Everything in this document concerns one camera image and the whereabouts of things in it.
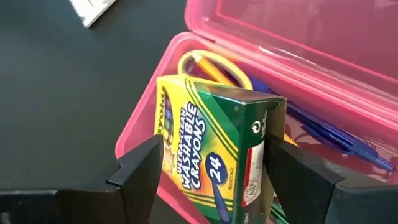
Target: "pencil case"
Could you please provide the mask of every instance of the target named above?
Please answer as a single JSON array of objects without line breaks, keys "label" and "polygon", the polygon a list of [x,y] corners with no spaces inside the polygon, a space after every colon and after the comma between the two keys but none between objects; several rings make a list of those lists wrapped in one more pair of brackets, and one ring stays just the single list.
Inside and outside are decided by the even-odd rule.
[{"label": "pencil case", "polygon": [[[170,41],[116,143],[116,156],[121,157],[153,135],[156,78],[177,73],[183,54],[202,49],[228,58],[278,94],[365,140],[383,158],[397,165],[398,79],[394,74],[398,69],[391,62],[397,54],[395,45],[383,45],[388,44],[383,38],[392,35],[390,29],[380,28],[380,35],[374,38],[380,41],[373,42],[374,47],[359,47],[359,43],[372,41],[362,35],[367,28],[361,18],[370,15],[364,10],[368,3],[188,0],[185,21],[191,32],[178,34]],[[368,9],[371,13],[373,8],[369,5]],[[344,15],[336,18],[337,14],[346,16],[344,22]],[[348,15],[356,17],[347,19]],[[347,47],[347,42],[342,41],[353,37],[351,43],[355,46]],[[392,53],[383,53],[383,49]],[[367,56],[372,54],[385,57]],[[300,150],[348,166],[392,187],[398,182],[397,171],[388,173],[328,149],[303,132],[301,124],[290,117],[286,118],[285,130]],[[188,222],[207,223],[165,174],[157,193]]]}]

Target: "crayon box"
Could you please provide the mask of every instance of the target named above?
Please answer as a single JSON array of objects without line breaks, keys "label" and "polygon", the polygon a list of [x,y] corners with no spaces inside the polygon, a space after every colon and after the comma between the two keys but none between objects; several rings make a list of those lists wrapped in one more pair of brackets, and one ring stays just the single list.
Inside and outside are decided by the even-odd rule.
[{"label": "crayon box", "polygon": [[264,135],[284,136],[286,99],[188,75],[157,78],[162,170],[211,223],[264,223],[273,189]]}]

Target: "clear plastic lid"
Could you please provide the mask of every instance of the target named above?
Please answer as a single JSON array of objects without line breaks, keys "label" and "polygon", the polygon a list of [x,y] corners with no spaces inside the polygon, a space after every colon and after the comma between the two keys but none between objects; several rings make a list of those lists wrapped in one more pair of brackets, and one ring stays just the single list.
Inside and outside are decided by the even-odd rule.
[{"label": "clear plastic lid", "polygon": [[398,1],[188,0],[190,30],[398,131]]}]

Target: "black table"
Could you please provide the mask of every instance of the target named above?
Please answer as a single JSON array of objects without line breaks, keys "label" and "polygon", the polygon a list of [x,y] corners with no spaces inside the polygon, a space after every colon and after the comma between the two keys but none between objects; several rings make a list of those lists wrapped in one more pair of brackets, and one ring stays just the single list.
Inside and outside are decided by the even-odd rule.
[{"label": "black table", "polygon": [[185,1],[117,0],[86,29],[67,0],[0,7],[0,189],[65,187],[114,146]]}]

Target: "orange pencil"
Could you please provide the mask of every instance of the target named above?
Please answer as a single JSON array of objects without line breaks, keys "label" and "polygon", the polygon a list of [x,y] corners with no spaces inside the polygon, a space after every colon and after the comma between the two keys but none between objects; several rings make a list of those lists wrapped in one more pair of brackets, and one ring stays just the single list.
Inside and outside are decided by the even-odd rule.
[{"label": "orange pencil", "polygon": [[195,63],[207,74],[209,75],[214,81],[219,83],[235,86],[233,82],[231,82],[225,75],[218,70],[209,60],[205,57],[192,53],[192,58],[194,59]]}]

